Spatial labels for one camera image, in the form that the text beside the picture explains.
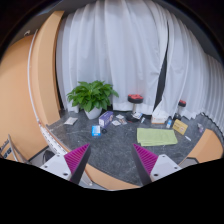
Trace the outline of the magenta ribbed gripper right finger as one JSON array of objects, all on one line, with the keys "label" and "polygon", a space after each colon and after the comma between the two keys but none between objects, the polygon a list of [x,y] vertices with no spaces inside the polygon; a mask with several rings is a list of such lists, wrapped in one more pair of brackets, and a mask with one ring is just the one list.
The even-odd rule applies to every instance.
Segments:
[{"label": "magenta ribbed gripper right finger", "polygon": [[157,156],[137,144],[133,145],[132,157],[143,186],[181,170],[166,154]]}]

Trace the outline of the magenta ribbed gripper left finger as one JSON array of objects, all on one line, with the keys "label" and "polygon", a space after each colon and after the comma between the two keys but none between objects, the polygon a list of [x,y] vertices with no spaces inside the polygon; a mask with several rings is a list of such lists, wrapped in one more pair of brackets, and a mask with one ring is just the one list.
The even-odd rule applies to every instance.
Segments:
[{"label": "magenta ribbed gripper left finger", "polygon": [[68,180],[74,184],[79,184],[90,153],[90,145],[85,144],[65,155],[54,155],[41,166],[41,169]]}]

